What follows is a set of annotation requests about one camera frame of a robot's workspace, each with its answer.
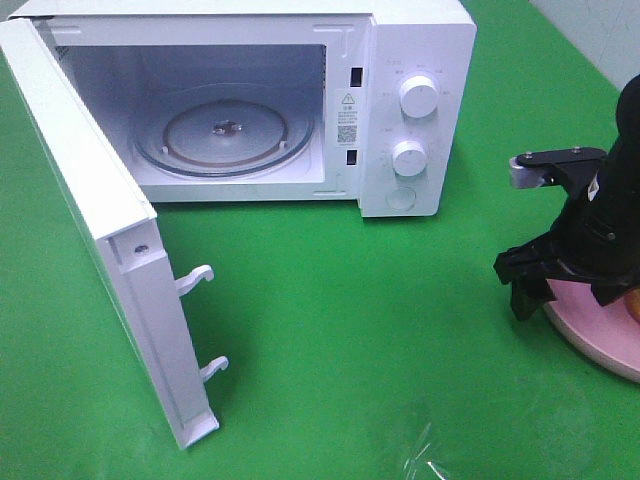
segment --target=microwave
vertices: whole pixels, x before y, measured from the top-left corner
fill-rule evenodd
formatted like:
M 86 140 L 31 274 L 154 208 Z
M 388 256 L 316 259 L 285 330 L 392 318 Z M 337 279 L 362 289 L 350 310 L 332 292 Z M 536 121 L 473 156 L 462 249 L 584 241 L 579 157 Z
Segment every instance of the microwave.
M 476 27 L 456 0 L 30 0 L 2 53 L 180 447 L 219 427 L 152 202 L 438 209 Z

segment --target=pink plate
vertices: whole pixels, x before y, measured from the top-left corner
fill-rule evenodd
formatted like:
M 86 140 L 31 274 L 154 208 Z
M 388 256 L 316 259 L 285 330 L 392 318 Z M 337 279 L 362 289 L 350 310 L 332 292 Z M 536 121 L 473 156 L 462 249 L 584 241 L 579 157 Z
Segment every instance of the pink plate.
M 549 280 L 549 285 L 557 300 L 544 308 L 560 333 L 603 367 L 640 382 L 640 323 L 623 299 L 601 307 L 588 284 Z

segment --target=turntable plate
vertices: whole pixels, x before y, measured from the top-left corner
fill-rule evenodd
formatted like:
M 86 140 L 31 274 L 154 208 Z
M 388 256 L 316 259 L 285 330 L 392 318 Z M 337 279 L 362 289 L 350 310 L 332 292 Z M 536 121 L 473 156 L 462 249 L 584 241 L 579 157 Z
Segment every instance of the turntable plate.
M 290 90 L 216 84 L 150 96 L 137 109 L 134 144 L 153 165 L 226 177 L 280 164 L 309 141 L 308 100 Z

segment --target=green table surface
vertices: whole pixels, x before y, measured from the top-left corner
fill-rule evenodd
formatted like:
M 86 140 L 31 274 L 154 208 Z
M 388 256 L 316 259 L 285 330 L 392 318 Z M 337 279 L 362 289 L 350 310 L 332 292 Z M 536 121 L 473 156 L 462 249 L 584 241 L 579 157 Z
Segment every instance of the green table surface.
M 517 323 L 496 254 L 561 189 L 507 160 L 616 136 L 617 92 L 526 1 L 478 24 L 439 213 L 355 202 L 156 205 L 222 427 L 180 451 L 0 65 L 0 478 L 640 478 L 638 387 L 542 313 Z

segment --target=microwave door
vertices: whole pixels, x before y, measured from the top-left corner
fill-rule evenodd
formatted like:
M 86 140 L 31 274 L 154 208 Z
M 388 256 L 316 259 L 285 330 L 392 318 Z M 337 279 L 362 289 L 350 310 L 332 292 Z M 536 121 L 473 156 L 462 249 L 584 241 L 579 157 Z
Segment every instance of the microwave door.
M 218 428 L 204 382 L 228 362 L 199 368 L 180 296 L 213 272 L 205 265 L 174 279 L 154 209 L 31 21 L 1 23 L 0 45 L 176 440 L 187 447 Z

